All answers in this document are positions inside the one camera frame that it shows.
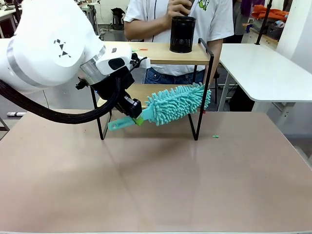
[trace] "red object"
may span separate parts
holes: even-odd
[[[266,12],[267,12],[267,8],[264,7],[263,5],[255,5],[253,8],[252,16],[256,19],[263,19],[265,17]],[[288,14],[289,14],[289,12],[287,12],[287,11],[271,9],[269,12],[269,18],[275,19],[275,20],[286,21],[287,18],[285,16]]]

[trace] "jeans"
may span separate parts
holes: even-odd
[[[205,70],[197,72],[195,83],[203,82]],[[146,71],[143,84],[192,84],[193,72],[180,76],[165,75],[150,68]]]

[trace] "microfiber duster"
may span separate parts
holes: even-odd
[[[152,97],[148,97],[147,108],[142,111],[138,119],[131,117],[117,119],[108,124],[108,129],[114,131],[134,124],[141,125],[146,120],[155,122],[159,126],[193,114],[201,105],[204,88],[201,83],[193,83],[193,85],[178,86],[170,92],[164,90],[158,95],[154,93]],[[210,104],[210,95],[211,91],[208,90],[205,109]]]

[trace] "mesh pen holder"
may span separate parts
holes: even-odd
[[[170,50],[176,53],[192,51],[196,19],[187,16],[172,18]]]

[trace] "small green object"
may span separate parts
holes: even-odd
[[[137,119],[133,119],[137,126],[141,126],[144,123],[144,119],[142,117],[139,117]]]

